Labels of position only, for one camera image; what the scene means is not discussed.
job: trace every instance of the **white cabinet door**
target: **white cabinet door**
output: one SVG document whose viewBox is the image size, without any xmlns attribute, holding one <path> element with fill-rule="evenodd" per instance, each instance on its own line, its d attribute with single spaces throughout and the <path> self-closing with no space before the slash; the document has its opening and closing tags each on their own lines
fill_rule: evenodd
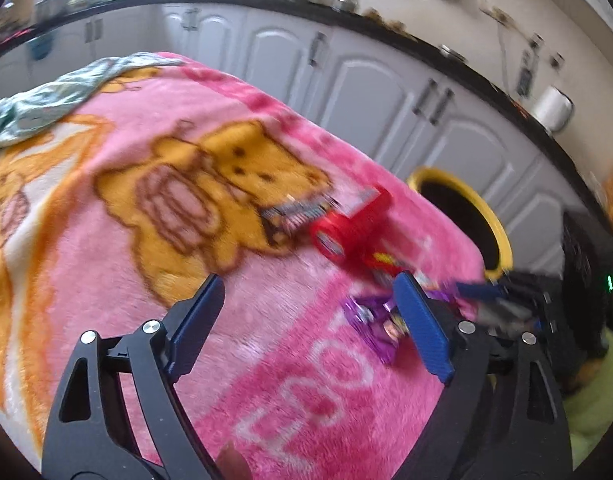
<svg viewBox="0 0 613 480">
<path fill-rule="evenodd" d="M 88 21 L 69 23 L 49 32 L 53 36 L 53 46 L 44 59 L 35 60 L 27 49 L 30 77 L 35 86 L 54 81 L 93 61 L 93 43 L 86 43 Z"/>
<path fill-rule="evenodd" d="M 390 168 L 436 101 L 442 79 L 390 46 L 336 29 L 306 115 Z"/>
<path fill-rule="evenodd" d="M 148 6 L 111 10 L 91 18 L 93 53 L 100 57 L 129 56 L 150 50 Z"/>
<path fill-rule="evenodd" d="M 458 84 L 447 82 L 441 94 L 393 172 L 406 179 L 419 166 L 440 168 L 464 180 L 497 211 L 539 150 L 499 112 Z"/>
<path fill-rule="evenodd" d="M 516 269 L 561 274 L 561 226 L 566 208 L 585 210 L 560 172 L 539 155 L 497 214 L 509 235 Z"/>
<path fill-rule="evenodd" d="M 251 9 L 235 75 L 301 113 L 324 62 L 328 34 L 325 25 Z"/>
<path fill-rule="evenodd" d="M 195 7 L 186 56 L 216 70 L 233 73 L 247 12 L 245 7 L 230 5 Z"/>
<path fill-rule="evenodd" d="M 167 4 L 158 6 L 155 19 L 152 51 L 172 52 L 186 56 L 190 35 L 190 17 L 194 6 L 190 4 Z"/>
<path fill-rule="evenodd" d="M 0 58 L 0 98 L 30 90 L 26 45 L 22 44 Z"/>
</svg>

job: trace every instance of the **black countertop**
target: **black countertop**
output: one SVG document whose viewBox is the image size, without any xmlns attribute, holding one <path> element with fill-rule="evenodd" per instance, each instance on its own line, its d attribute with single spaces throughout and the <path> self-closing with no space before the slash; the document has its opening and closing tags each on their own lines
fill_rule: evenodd
<svg viewBox="0 0 613 480">
<path fill-rule="evenodd" d="M 111 0 L 98 6 L 77 10 L 68 15 L 53 18 L 16 33 L 14 36 L 0 43 L 0 56 L 12 48 L 32 40 L 32 38 L 40 36 L 53 28 L 61 27 L 70 22 L 83 20 L 102 12 L 122 9 L 124 7 L 176 3 L 230 4 L 253 7 L 255 9 L 273 10 L 275 12 L 312 20 L 324 25 L 343 27 L 358 32 L 419 59 L 439 72 L 449 76 L 451 79 L 488 102 L 488 104 L 504 115 L 507 120 L 515 124 L 515 126 L 517 126 L 520 131 L 522 131 L 526 137 L 544 153 L 555 168 L 566 178 L 589 211 L 600 219 L 603 225 L 610 228 L 608 218 L 603 208 L 599 205 L 595 196 L 584 183 L 571 158 L 564 152 L 560 145 L 547 134 L 540 123 L 532 118 L 531 115 L 521 110 L 500 88 L 475 72 L 475 70 L 468 65 L 443 56 L 440 50 L 432 44 L 417 38 L 398 34 L 397 32 L 382 27 L 378 23 L 357 14 L 336 12 L 331 9 L 331 7 L 318 4 L 296 4 L 289 0 Z"/>
</svg>

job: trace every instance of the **white wall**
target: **white wall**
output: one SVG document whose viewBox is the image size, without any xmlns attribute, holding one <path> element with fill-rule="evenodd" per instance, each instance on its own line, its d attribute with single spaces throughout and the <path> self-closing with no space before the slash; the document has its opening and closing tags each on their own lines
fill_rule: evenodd
<svg viewBox="0 0 613 480">
<path fill-rule="evenodd" d="M 401 20 L 407 31 L 432 44 L 445 43 L 469 65 L 502 87 L 497 24 L 478 10 L 486 1 L 508 12 L 528 34 L 544 40 L 543 63 L 538 72 L 534 100 L 546 86 L 556 83 L 576 104 L 577 111 L 558 141 L 586 176 L 592 171 L 602 180 L 613 165 L 613 69 L 592 41 L 550 0 L 361 0 L 361 11 L 375 7 L 385 19 Z M 511 88 L 517 81 L 526 42 L 504 31 Z M 548 55 L 566 59 L 561 78 L 546 65 Z"/>
</svg>

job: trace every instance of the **crumpled cloth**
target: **crumpled cloth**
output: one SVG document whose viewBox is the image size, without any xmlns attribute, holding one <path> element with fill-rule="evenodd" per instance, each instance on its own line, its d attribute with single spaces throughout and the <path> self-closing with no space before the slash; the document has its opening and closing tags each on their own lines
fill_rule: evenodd
<svg viewBox="0 0 613 480">
<path fill-rule="evenodd" d="M 182 63 L 150 52 L 103 57 L 55 81 L 0 99 L 0 149 L 40 133 L 75 110 L 101 85 L 128 70 Z"/>
</svg>

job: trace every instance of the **red object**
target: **red object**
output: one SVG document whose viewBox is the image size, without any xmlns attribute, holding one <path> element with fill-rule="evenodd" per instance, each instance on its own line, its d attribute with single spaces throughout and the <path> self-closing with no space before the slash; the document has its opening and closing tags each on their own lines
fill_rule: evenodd
<svg viewBox="0 0 613 480">
<path fill-rule="evenodd" d="M 311 224 L 311 238 L 320 253 L 343 265 L 366 248 L 370 237 L 384 223 L 393 198 L 382 186 L 372 186 L 360 195 L 361 203 L 344 213 L 330 211 Z"/>
</svg>

